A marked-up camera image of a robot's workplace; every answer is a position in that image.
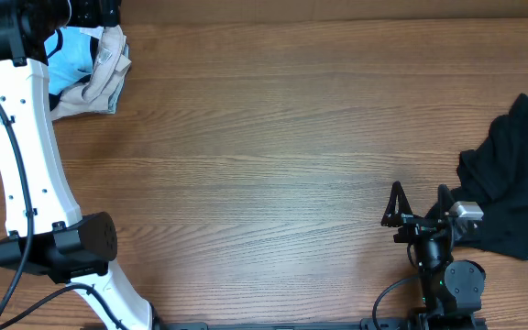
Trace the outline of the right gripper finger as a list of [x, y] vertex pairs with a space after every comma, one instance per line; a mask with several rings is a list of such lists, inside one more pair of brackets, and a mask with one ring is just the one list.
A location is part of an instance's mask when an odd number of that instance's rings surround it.
[[406, 198], [402, 184], [399, 181], [395, 181], [391, 186], [390, 198], [380, 225], [401, 227], [406, 223], [407, 218], [412, 217], [413, 211]]
[[445, 184], [440, 184], [437, 189], [437, 206], [439, 219], [445, 220], [449, 209], [456, 202], [453, 194]]

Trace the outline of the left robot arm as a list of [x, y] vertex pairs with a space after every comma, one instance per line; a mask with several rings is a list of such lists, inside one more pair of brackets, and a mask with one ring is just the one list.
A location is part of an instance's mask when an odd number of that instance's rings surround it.
[[112, 218], [83, 214], [64, 174], [45, 43], [65, 27], [102, 28], [101, 49], [125, 45], [117, 1], [0, 1], [0, 267], [77, 292], [109, 329], [158, 329], [155, 308], [117, 263]]

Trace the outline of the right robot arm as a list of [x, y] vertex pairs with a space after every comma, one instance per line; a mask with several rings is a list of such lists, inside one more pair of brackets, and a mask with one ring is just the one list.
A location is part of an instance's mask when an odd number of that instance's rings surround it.
[[[475, 232], [483, 211], [475, 202], [457, 201], [442, 184], [437, 190], [439, 216], [421, 217], [413, 213], [402, 185], [391, 186], [390, 198], [381, 220], [395, 227], [393, 241], [407, 246], [407, 258], [417, 273], [398, 280], [385, 289], [372, 307], [372, 323], [377, 329], [485, 329], [486, 321], [474, 313], [481, 309], [486, 272], [476, 262], [455, 261], [453, 249], [460, 239]], [[404, 318], [379, 319], [378, 307], [392, 290], [419, 281], [423, 306], [411, 309]]]

